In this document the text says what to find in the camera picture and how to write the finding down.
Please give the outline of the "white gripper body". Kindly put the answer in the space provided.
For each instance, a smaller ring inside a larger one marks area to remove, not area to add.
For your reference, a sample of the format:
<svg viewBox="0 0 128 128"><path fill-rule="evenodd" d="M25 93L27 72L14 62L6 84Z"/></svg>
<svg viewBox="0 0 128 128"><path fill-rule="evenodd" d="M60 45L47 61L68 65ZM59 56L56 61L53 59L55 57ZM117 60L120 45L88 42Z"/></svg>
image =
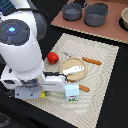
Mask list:
<svg viewBox="0 0 128 128"><path fill-rule="evenodd" d="M19 80L14 73L2 73L0 81L8 89L6 95L17 99L38 99L43 91L63 91L67 77L59 72L43 72L32 80Z"/></svg>

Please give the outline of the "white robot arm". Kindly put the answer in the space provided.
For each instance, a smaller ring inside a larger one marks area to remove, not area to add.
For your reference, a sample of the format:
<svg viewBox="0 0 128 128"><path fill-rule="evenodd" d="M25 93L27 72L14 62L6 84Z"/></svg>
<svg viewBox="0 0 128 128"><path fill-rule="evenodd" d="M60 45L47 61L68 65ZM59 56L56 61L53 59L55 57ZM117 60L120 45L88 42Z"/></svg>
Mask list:
<svg viewBox="0 0 128 128"><path fill-rule="evenodd" d="M37 99L43 91L63 91L66 76L46 72L38 41L46 34L48 13L31 0L0 0L0 81L6 95Z"/></svg>

